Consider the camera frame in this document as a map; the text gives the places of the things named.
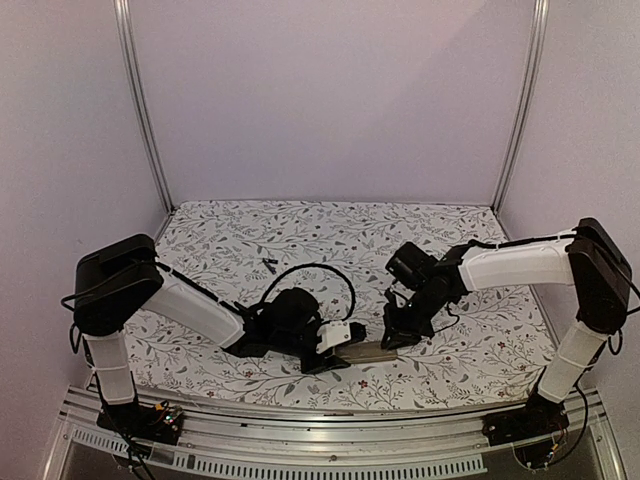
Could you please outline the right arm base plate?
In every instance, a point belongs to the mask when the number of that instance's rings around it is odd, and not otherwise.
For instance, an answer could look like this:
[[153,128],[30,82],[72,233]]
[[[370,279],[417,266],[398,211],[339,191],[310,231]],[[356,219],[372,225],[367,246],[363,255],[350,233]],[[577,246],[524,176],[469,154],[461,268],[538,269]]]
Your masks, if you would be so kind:
[[560,404],[525,405],[482,418],[482,434],[491,446],[548,435],[568,426],[568,416]]

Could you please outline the front aluminium rail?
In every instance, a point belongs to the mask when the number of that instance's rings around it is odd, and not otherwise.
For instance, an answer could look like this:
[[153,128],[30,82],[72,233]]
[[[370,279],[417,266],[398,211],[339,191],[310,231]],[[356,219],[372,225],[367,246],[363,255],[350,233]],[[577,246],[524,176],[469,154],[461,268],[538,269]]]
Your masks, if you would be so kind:
[[143,465],[125,442],[97,426],[94,389],[70,388],[39,475],[43,479],[626,479],[613,429],[596,390],[565,403],[569,428],[548,468],[523,454],[543,437],[493,445],[488,414],[510,404],[453,410],[332,411],[268,407],[143,388],[146,405],[184,409],[176,445],[143,443]]

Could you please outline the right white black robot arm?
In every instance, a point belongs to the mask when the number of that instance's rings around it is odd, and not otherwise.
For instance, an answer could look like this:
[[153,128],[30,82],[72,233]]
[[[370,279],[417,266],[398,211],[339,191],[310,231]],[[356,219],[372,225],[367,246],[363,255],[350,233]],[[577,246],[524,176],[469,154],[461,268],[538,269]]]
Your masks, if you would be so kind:
[[412,295],[399,302],[391,290],[385,292],[385,350],[433,338],[435,315],[473,292],[521,285],[573,287],[576,321],[515,415],[527,436],[539,435],[554,422],[574,385],[628,317],[638,312],[629,306],[639,293],[631,265],[600,222],[590,217],[543,237],[501,244],[470,240],[440,258],[407,242],[386,269]]

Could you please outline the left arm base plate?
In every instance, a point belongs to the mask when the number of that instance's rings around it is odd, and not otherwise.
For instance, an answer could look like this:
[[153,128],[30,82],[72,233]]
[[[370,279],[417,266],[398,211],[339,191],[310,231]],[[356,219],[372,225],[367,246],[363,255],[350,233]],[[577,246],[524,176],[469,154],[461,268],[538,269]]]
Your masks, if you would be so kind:
[[167,401],[145,406],[134,401],[121,405],[104,403],[97,426],[127,438],[177,445],[183,422],[184,410],[180,406],[170,405]]

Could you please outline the floral patterned table mat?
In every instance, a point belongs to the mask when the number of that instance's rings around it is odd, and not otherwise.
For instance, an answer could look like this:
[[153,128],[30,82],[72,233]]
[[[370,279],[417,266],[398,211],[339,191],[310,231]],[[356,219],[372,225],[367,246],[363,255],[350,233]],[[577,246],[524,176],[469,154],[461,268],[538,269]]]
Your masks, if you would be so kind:
[[[160,259],[226,301],[256,303],[300,287],[323,318],[350,315],[370,341],[384,330],[385,265],[405,242],[443,255],[471,239],[500,243],[486,207],[303,201],[186,202],[160,238]],[[277,259],[272,274],[262,258]],[[309,409],[453,409],[521,401],[555,346],[525,286],[464,297],[434,321],[437,333],[396,361],[316,376],[296,358],[233,357],[153,313],[126,325],[138,386],[261,405]]]

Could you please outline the right aluminium frame post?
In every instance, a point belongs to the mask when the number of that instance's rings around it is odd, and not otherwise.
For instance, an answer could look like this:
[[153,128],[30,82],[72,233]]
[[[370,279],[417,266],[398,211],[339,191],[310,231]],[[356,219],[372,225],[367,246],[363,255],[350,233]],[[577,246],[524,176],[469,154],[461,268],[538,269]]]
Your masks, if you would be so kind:
[[524,138],[531,103],[535,94],[536,82],[544,51],[549,4],[550,2],[548,0],[536,0],[534,2],[531,33],[526,51],[522,85],[513,125],[507,142],[505,157],[491,203],[492,211],[497,217],[500,216],[506,203],[506,197]]

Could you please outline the left aluminium frame post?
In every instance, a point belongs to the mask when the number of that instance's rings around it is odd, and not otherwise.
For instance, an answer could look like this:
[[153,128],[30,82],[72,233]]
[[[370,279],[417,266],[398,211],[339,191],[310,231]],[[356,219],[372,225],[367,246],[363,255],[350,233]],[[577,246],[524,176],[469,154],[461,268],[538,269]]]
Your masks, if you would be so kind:
[[162,164],[151,115],[147,105],[134,38],[130,2],[127,0],[114,0],[113,7],[124,68],[129,84],[136,120],[140,130],[143,149],[149,163],[151,176],[154,181],[162,209],[166,215],[171,215],[175,211],[175,204],[172,199],[169,182]]

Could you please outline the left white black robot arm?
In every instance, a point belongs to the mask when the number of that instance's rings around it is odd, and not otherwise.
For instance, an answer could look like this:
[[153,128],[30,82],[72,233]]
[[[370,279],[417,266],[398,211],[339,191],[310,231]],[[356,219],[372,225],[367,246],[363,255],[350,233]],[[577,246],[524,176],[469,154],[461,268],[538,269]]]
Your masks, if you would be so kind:
[[102,402],[128,434],[148,426],[138,404],[129,366],[124,326],[146,310],[177,322],[228,354],[258,358],[268,352],[294,356],[305,375],[349,367],[337,347],[350,343],[347,319],[326,321],[309,292],[289,288],[257,303],[228,303],[178,270],[158,261],[152,239],[136,234],[84,256],[76,266],[75,291],[60,301],[73,314],[72,328],[84,345]]

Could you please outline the aluminium frame post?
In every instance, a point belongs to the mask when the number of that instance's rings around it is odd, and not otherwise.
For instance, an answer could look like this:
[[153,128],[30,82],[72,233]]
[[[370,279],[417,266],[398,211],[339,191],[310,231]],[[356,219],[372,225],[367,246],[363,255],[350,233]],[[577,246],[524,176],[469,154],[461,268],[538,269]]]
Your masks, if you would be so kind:
[[143,149],[149,163],[151,176],[154,181],[162,209],[166,215],[171,215],[175,211],[175,204],[172,199],[169,182],[162,164],[151,115],[147,105],[134,38],[130,2],[127,0],[114,0],[113,7],[124,68],[129,84],[136,120],[140,130]]
[[531,103],[535,94],[536,82],[544,51],[549,4],[550,2],[548,0],[536,0],[534,2],[531,33],[526,51],[522,85],[513,125],[507,142],[505,157],[491,203],[492,211],[497,217],[500,216],[506,203],[506,197],[524,138]]

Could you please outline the beige remote control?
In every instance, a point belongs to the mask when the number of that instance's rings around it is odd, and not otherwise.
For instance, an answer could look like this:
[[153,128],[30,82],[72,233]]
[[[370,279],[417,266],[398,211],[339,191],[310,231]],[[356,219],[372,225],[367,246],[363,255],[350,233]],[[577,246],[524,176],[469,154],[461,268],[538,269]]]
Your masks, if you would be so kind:
[[379,342],[360,342],[340,345],[335,348],[336,355],[350,364],[372,364],[396,361],[396,350],[382,349]]

